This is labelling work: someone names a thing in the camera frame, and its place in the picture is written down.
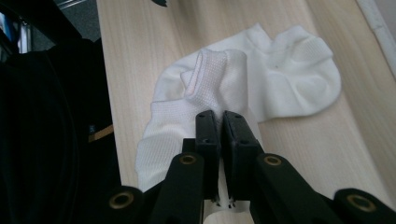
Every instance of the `bolt hole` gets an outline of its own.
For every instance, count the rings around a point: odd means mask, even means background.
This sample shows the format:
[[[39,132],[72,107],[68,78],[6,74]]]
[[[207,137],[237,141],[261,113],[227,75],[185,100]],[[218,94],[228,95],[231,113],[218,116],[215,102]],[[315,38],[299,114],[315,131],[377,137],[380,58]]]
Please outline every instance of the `bolt hole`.
[[[204,143],[213,143],[212,139],[205,138],[202,140]]]
[[[108,204],[113,209],[121,209],[127,207],[134,201],[134,195],[130,191],[118,193],[110,198]]]
[[[360,209],[363,212],[369,213],[369,212],[374,212],[376,210],[376,206],[372,201],[358,194],[348,195],[346,199],[349,201],[350,204],[352,204],[353,206],[355,206],[356,208]]]
[[[186,156],[180,157],[180,162],[185,165],[193,164],[196,161],[197,161],[197,159],[195,157],[193,157],[192,155],[186,155]]]

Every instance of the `brass screw insert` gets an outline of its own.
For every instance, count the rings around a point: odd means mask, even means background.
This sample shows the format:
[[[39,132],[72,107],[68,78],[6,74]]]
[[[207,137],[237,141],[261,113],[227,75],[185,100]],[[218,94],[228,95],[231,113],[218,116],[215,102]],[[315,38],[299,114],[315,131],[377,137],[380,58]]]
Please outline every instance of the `brass screw insert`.
[[[180,162],[182,164],[185,164],[185,165],[191,165],[191,164],[194,164],[197,161],[197,159],[194,156],[192,156],[192,155],[182,156],[182,157],[180,157],[179,160],[180,160]]]
[[[278,165],[282,164],[282,160],[280,160],[278,157],[275,157],[275,156],[266,156],[264,158],[264,161],[268,165],[273,165],[273,166],[278,166]]]
[[[108,204],[113,209],[122,209],[134,201],[134,195],[130,191],[120,192],[110,198]]]
[[[363,212],[370,213],[370,212],[374,212],[376,210],[376,206],[372,201],[370,201],[358,194],[350,194],[350,195],[346,196],[346,199],[348,200],[348,202],[350,204],[359,208]]]

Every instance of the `wooden table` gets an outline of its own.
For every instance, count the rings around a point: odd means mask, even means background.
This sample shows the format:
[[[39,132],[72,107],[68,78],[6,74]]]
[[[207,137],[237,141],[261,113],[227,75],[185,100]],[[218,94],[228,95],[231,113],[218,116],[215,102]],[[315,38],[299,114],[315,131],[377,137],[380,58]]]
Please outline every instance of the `wooden table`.
[[[305,118],[260,124],[264,149],[287,158],[318,192],[357,188],[396,204],[396,82],[353,0],[98,0],[122,184],[137,186],[134,158],[162,70],[259,22],[274,38],[300,24],[334,53],[339,99]],[[249,223],[247,214],[206,223]]]

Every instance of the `light wood surface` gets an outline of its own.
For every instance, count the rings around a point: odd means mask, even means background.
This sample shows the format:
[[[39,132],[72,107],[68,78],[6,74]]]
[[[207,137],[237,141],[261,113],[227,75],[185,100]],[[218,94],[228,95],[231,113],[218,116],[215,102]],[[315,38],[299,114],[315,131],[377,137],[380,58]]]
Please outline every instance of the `light wood surface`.
[[[396,82],[353,0],[97,0],[122,183],[137,186],[134,158],[155,82],[172,62],[259,22],[271,37],[300,24],[334,53],[343,91],[314,116],[260,124],[264,150],[287,158],[318,192],[357,188],[396,204]],[[247,214],[205,223],[251,223]]]

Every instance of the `white sock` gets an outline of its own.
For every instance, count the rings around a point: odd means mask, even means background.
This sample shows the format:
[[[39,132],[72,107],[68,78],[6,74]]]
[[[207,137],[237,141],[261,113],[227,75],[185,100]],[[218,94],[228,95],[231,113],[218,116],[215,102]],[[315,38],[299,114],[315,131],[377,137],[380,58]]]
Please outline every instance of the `white sock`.
[[[332,51],[321,38],[294,26],[272,41],[259,24],[206,49],[239,49],[247,55],[248,106],[257,122],[307,116],[331,105],[341,90]],[[153,101],[182,97],[184,80],[198,51],[167,67],[160,75]]]
[[[239,50],[203,49],[195,69],[189,72],[183,97],[151,104],[151,120],[137,147],[135,169],[140,189],[146,191],[165,178],[171,160],[181,152],[183,139],[195,138],[197,114],[213,110],[219,126],[225,110],[251,117],[246,64],[246,55]],[[252,130],[260,138],[257,122],[249,124],[256,126]]]
[[[340,90],[332,52],[299,26],[272,41],[256,24],[182,58],[156,84],[151,120],[136,155],[139,188],[146,191],[164,180],[183,139],[195,137],[200,112],[213,110],[219,124],[224,110],[242,114],[262,142],[258,122],[317,113]]]

